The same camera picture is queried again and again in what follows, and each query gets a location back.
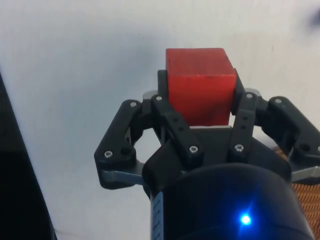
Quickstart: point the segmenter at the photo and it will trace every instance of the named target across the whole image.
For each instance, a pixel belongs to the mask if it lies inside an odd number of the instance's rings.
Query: black object
[[[141,184],[153,207],[162,206],[153,213],[152,239],[313,239],[290,184],[320,183],[320,133],[301,112],[284,97],[265,101],[245,91],[238,76],[234,126],[190,128],[166,88],[161,70],[158,94],[125,101],[94,154],[104,188]],[[254,126],[291,153],[291,162],[254,139]],[[142,168],[134,144],[149,128],[161,147]],[[252,214],[251,230],[240,231],[241,211]]]
[[[1,76],[0,123],[1,239],[56,240]]]

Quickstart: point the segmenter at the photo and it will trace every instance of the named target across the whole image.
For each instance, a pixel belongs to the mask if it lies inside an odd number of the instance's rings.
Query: metal bracket
[[[102,170],[101,177],[107,183],[120,182],[128,185],[144,186],[145,182],[142,177],[142,169],[144,165],[144,163],[137,161],[136,165],[130,169],[112,171]]]

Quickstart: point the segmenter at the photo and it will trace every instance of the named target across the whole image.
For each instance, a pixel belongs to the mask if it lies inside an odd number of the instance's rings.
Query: orange mesh
[[[275,152],[287,159],[286,155],[279,149]],[[316,240],[320,240],[320,184],[303,185],[292,184],[301,202],[304,215],[307,218]]]

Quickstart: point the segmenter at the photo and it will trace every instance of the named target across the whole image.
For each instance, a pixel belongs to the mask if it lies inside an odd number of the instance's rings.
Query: white background
[[[147,240],[141,187],[100,187],[121,102],[157,88],[166,48],[225,48],[246,87],[320,128],[319,0],[0,0],[0,70],[60,240]],[[140,159],[157,148],[147,133]],[[258,131],[259,139],[268,141]]]

